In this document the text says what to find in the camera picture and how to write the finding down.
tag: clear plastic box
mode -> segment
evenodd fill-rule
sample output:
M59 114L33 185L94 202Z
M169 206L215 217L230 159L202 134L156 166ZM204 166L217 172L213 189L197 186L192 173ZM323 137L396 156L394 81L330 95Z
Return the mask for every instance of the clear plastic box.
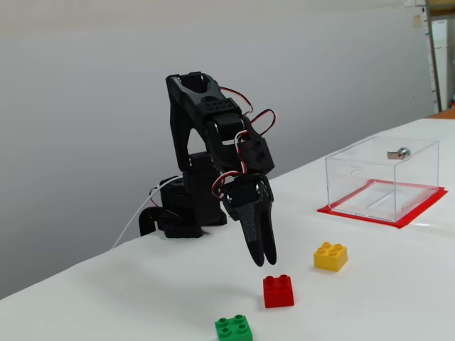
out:
M326 175L329 210L397 222L438 192L439 142L372 137L327 156Z

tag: robotic arm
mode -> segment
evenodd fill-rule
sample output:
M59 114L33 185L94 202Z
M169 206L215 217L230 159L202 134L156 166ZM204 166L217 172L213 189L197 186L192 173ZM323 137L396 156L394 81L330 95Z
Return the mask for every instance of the robotic arm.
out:
M265 255L275 264L270 217L273 194L266 177L274 163L267 142L237 104L221 93L211 76L201 72L171 75L166 84L183 181L162 188L163 207L149 207L141 213L141 235L153 232L156 220L167 237L200 237L200 226L226 223L220 209L222 200L231 218L240 221L255 263L262 266ZM204 140L205 152L188 153L191 129ZM235 179L225 184L229 175Z

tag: wire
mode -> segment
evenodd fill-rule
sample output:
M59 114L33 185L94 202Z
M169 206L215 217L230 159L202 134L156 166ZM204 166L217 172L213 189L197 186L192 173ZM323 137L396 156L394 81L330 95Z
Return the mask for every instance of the wire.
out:
M213 183L212 185L212 194L214 196L216 196L217 199L221 200L221 196L220 195L217 195L215 193L215 189L217 188L218 186L218 183L219 182L223 182L223 185L224 185L224 180L228 177L228 176L237 176L237 175L241 175L240 172L237 172L236 170L230 170L229 172L226 172L226 173L223 173L221 174L218 179L215 180L215 182Z
M253 113L253 104L251 104L251 102L248 100L248 98L246 98L243 94L241 94L241 93L238 92L238 91L229 89L228 87L220 87L220 89L221 89L221 90L228 91L228 92L232 92L233 94L236 94L237 96L240 96L241 98L243 98L244 101L245 101L246 103L248 103L248 105L250 106L250 110L249 110L248 112L245 112L243 115L248 115L248 114Z
M112 248L115 248L118 243L120 242L120 239L123 237L123 234L127 231L128 227L130 226L130 224L132 223L133 219L139 214L139 212L142 210L142 208L147 205L147 203L149 202L150 199L152 199L153 196L155 196L155 194L157 194L157 192L160 191L160 189L162 189L164 186L166 186L167 184L169 183L172 183L173 181L175 180L178 180L178 179L182 179L182 176L176 176L175 178L172 178L170 180L167 180L163 185L160 185L158 187L156 187L156 189L149 195L149 197L144 201L144 203L141 205L140 208L138 208L138 210L136 211L136 213L134 213L134 215L132 216L132 218L128 221L128 224L125 226L125 228L123 229L122 233L119 235L119 237L117 238L116 242L114 243L114 245L112 246Z
M271 112L273 114L273 120L272 123L270 124L269 128L265 129L260 135L264 135L267 133L270 128L272 128L275 125L275 122L277 121L277 113L274 112L272 109L265 109L263 112L259 113L254 119L251 120L251 124L255 123L258 119L263 117L267 112Z
M242 154L240 153L240 149L239 149L238 143L240 142L240 138L241 138L243 135L247 135L247 134L248 134L248 131L242 130L242 131L239 131L239 132L235 135L235 138L234 138L235 150L236 150L237 153L239 154L240 163L242 164L242 173L244 173L244 174L247 172L247 164L246 164L246 163L243 161L243 159L242 159Z
M155 186L150 190L149 195L151 194L151 191L154 190L156 187L158 186ZM152 198L150 198L150 201L152 201L155 206L159 207L159 205Z

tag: white wall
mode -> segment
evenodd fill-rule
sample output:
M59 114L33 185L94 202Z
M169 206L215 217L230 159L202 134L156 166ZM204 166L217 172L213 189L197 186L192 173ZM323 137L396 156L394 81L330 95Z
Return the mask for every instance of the white wall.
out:
M275 108L273 176L432 113L420 10L399 1L106 3L2 2L0 297L107 251L178 173L167 75Z

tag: white tabletop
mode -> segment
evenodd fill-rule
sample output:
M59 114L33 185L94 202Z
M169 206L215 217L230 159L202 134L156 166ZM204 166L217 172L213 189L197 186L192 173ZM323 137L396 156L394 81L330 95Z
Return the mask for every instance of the white tabletop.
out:
M153 233L0 301L0 340L214 341L214 322L236 314L255 341L451 337L455 121L380 135L441 141L439 184L449 194L404 229L317 213L326 205L320 159L272 181L276 266L255 266L232 220L200 239ZM348 247L339 273L313 267L325 241ZM280 274L291 276L296 304L265 309L262 279Z

